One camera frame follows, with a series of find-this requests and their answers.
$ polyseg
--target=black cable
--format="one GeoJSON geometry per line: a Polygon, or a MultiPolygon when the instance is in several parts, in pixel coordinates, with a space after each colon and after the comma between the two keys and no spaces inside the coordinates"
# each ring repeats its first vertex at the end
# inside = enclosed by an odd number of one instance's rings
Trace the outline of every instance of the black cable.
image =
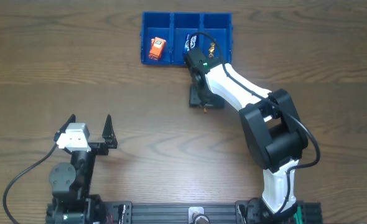
{"type": "Polygon", "coordinates": [[[7,206],[7,194],[9,189],[12,187],[12,185],[19,179],[21,178],[24,174],[26,174],[28,171],[32,170],[33,168],[35,168],[36,166],[38,166],[40,163],[42,163],[43,161],[45,161],[46,159],[48,159],[48,157],[51,156],[51,154],[54,152],[54,150],[56,149],[57,145],[54,144],[52,149],[48,152],[47,155],[44,156],[44,158],[42,158],[41,160],[39,160],[38,162],[36,162],[35,164],[31,165],[30,167],[28,167],[26,170],[23,170],[20,174],[18,174],[7,186],[7,188],[5,188],[4,191],[4,195],[2,196],[2,205],[4,206],[4,210],[5,213],[7,214],[7,216],[9,217],[9,219],[13,222],[13,224],[19,224],[16,219],[11,215],[11,213],[8,210],[8,206],[7,206]]]}
{"type": "Polygon", "coordinates": [[[257,94],[256,92],[250,90],[249,88],[247,88],[246,86],[244,86],[242,83],[240,83],[239,81],[237,81],[236,79],[234,79],[231,74],[229,74],[229,72],[226,70],[226,67],[225,67],[225,60],[223,59],[223,52],[221,50],[221,47],[220,45],[216,42],[216,40],[210,36],[209,34],[207,33],[204,33],[204,32],[194,32],[191,34],[191,36],[189,37],[189,40],[192,39],[192,37],[194,35],[197,35],[197,34],[201,34],[201,35],[204,35],[206,37],[208,37],[217,47],[218,51],[220,52],[220,62],[222,64],[222,68],[224,70],[224,72],[226,73],[226,76],[229,77],[232,81],[234,81],[236,84],[238,84],[241,88],[243,88],[244,90],[248,91],[250,94],[258,97],[260,100],[262,100],[263,102],[275,107],[275,109],[277,109],[278,111],[280,111],[281,113],[283,114],[286,114],[289,118],[291,118],[294,122],[296,122],[299,127],[306,133],[306,135],[308,136],[308,138],[310,139],[310,141],[312,142],[312,144],[314,145],[315,147],[315,152],[316,152],[316,158],[313,162],[310,162],[308,164],[302,164],[302,165],[297,165],[297,166],[293,166],[293,167],[290,167],[288,168],[288,170],[286,171],[286,177],[287,177],[287,193],[286,193],[286,197],[284,199],[284,202],[283,202],[283,205],[280,207],[280,209],[276,212],[276,214],[279,214],[282,212],[283,208],[285,207],[285,205],[287,204],[287,202],[289,201],[289,197],[290,197],[290,172],[294,169],[303,169],[303,168],[308,168],[308,167],[312,167],[314,165],[316,165],[319,160],[320,160],[320,149],[319,149],[319,145],[318,145],[318,142],[316,141],[315,137],[312,135],[312,133],[309,131],[309,129],[307,127],[305,127],[298,119],[296,119],[295,117],[293,117],[291,114],[289,113],[286,113],[285,111],[283,111],[282,109],[280,109],[280,107],[275,104],[274,102],[268,100],[267,98],[257,94]]]}

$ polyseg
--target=wood grain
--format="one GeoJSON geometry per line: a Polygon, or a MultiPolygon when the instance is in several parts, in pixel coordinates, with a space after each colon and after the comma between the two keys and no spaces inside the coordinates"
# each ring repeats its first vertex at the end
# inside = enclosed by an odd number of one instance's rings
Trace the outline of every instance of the wood grain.
{"type": "MultiPolygon", "coordinates": [[[[112,115],[119,148],[97,158],[91,188],[104,200],[261,195],[237,112],[191,109],[186,68],[141,64],[142,11],[232,12],[236,71],[289,91],[320,143],[320,164],[297,171],[297,198],[321,202],[325,223],[367,222],[367,1],[0,0],[0,223],[4,188],[72,113],[94,141],[112,115]]],[[[301,162],[313,158],[309,147],[301,162]]],[[[57,151],[13,186],[17,220],[44,222],[49,171],[69,159],[57,151]]]]}

